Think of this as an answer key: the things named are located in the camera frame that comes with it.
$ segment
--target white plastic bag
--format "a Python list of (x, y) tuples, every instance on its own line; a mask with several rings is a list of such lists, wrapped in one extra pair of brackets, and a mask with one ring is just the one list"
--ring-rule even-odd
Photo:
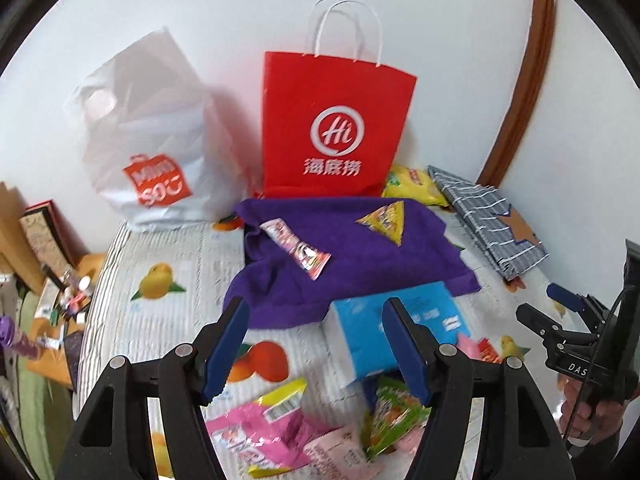
[(66, 108), (93, 188), (134, 230), (215, 222), (245, 196), (210, 94), (165, 29), (108, 60)]

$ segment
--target wooden desk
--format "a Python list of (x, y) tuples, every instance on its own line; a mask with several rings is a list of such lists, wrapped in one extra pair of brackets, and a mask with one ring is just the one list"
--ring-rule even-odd
[[(84, 256), (77, 267), (78, 276), (90, 276), (92, 283), (98, 280), (102, 264), (104, 263), (104, 253), (101, 254), (88, 254)], [(62, 317), (58, 326), (51, 326), (48, 319), (36, 317), (31, 323), (31, 331), (29, 332), (29, 338), (34, 340), (40, 336), (48, 336), (53, 339), (60, 337), (60, 328), (62, 327)], [(84, 325), (78, 325), (73, 319), (69, 320), (66, 324), (66, 336), (84, 330)], [(37, 373), (53, 381), (64, 384), (67, 388), (72, 389), (71, 376), (69, 375), (69, 368), (66, 364), (66, 354), (64, 346), (61, 346), (59, 350), (53, 350), (51, 348), (45, 348), (42, 351), (40, 359), (37, 361), (28, 361), (27, 370)]]

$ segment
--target star pattern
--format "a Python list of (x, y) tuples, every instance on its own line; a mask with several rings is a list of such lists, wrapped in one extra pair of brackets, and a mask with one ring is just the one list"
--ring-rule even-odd
[(540, 240), (536, 238), (529, 224), (525, 222), (524, 218), (520, 216), (520, 213), (513, 206), (509, 209), (508, 215), (498, 215), (498, 218), (500, 222), (511, 229), (511, 235), (513, 235), (513, 240), (517, 244), (527, 241), (538, 247), (541, 246)]

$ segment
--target hand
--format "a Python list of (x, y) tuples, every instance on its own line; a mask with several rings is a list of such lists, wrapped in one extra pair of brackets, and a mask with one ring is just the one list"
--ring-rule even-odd
[[(568, 379), (564, 385), (564, 396), (566, 400), (562, 404), (562, 417), (560, 418), (560, 430), (564, 433), (569, 423), (572, 409), (578, 398), (578, 391), (582, 383), (575, 379)], [(613, 400), (601, 400), (596, 407), (596, 416), (600, 419), (600, 427), (591, 439), (592, 444), (597, 444), (606, 438), (614, 435), (622, 426), (622, 416), (625, 408), (614, 402)], [(575, 414), (574, 424), (569, 432), (569, 436), (580, 438), (582, 433), (591, 429), (591, 421), (588, 420), (591, 415), (591, 406), (586, 402), (582, 402)]]

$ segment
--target screw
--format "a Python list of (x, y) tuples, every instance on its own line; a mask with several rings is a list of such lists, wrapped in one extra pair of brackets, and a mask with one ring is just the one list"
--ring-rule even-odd
[(182, 344), (175, 349), (175, 354), (178, 357), (187, 357), (191, 352), (193, 352), (193, 347), (188, 343)]
[(440, 345), (440, 348), (438, 348), (438, 350), (440, 350), (440, 353), (442, 355), (446, 355), (448, 357), (452, 357), (452, 356), (454, 356), (455, 354), (458, 353), (458, 349), (455, 346), (450, 345), (449, 343), (445, 343), (444, 345)]
[(111, 358), (111, 361), (109, 361), (109, 366), (114, 370), (117, 370), (118, 368), (122, 368), (125, 362), (126, 360), (123, 356), (116, 355), (116, 357)]
[(509, 357), (507, 357), (507, 366), (509, 368), (513, 368), (514, 370), (518, 370), (519, 368), (522, 368), (522, 361), (519, 357), (510, 355)]

